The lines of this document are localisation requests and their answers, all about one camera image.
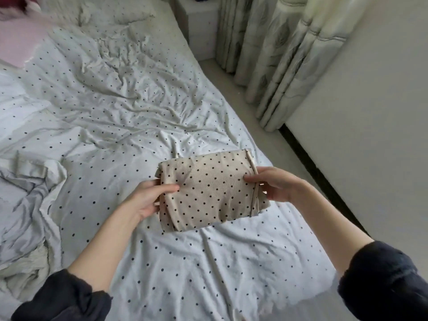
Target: sleeve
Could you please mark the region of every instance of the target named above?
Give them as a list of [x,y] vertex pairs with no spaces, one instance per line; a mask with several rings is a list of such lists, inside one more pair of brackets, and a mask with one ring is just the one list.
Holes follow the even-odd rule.
[[21,304],[12,321],[103,321],[110,311],[111,297],[92,292],[84,280],[66,269],[50,275],[34,298]]
[[410,257],[380,241],[355,254],[338,292],[362,321],[428,320],[428,284]]

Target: baseboard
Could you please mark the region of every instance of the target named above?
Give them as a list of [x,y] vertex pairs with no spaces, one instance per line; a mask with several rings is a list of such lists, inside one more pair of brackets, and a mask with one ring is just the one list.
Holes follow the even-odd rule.
[[328,182],[327,178],[324,177],[322,172],[318,169],[311,157],[307,154],[305,149],[300,145],[299,141],[295,138],[291,130],[283,124],[280,128],[282,136],[286,139],[294,153],[297,155],[299,160],[305,166],[306,170],[311,174],[312,178],[318,184],[319,188],[328,198],[328,200],[336,207],[348,220],[359,227],[362,231],[367,233],[361,223],[356,219],[355,215],[351,212],[349,207],[335,191],[333,186]]

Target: curtain fold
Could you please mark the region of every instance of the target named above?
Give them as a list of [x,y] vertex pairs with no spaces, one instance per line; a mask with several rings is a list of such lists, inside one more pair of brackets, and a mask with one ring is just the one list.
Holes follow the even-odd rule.
[[[221,12],[232,15],[232,1],[222,0]],[[247,86],[246,102],[258,104],[260,125],[273,131],[310,92],[371,0],[251,1],[235,0],[229,25],[220,15],[218,40],[230,37],[217,44],[217,61]]]

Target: wall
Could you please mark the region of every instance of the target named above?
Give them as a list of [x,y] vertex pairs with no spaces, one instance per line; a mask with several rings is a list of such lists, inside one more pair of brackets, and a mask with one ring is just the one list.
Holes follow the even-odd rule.
[[377,0],[287,126],[428,279],[428,0]]

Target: nightstand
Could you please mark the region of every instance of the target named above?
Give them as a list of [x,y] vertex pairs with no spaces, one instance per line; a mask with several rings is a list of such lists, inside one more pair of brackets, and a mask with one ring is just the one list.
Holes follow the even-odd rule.
[[220,0],[174,0],[175,18],[198,61],[215,57]]

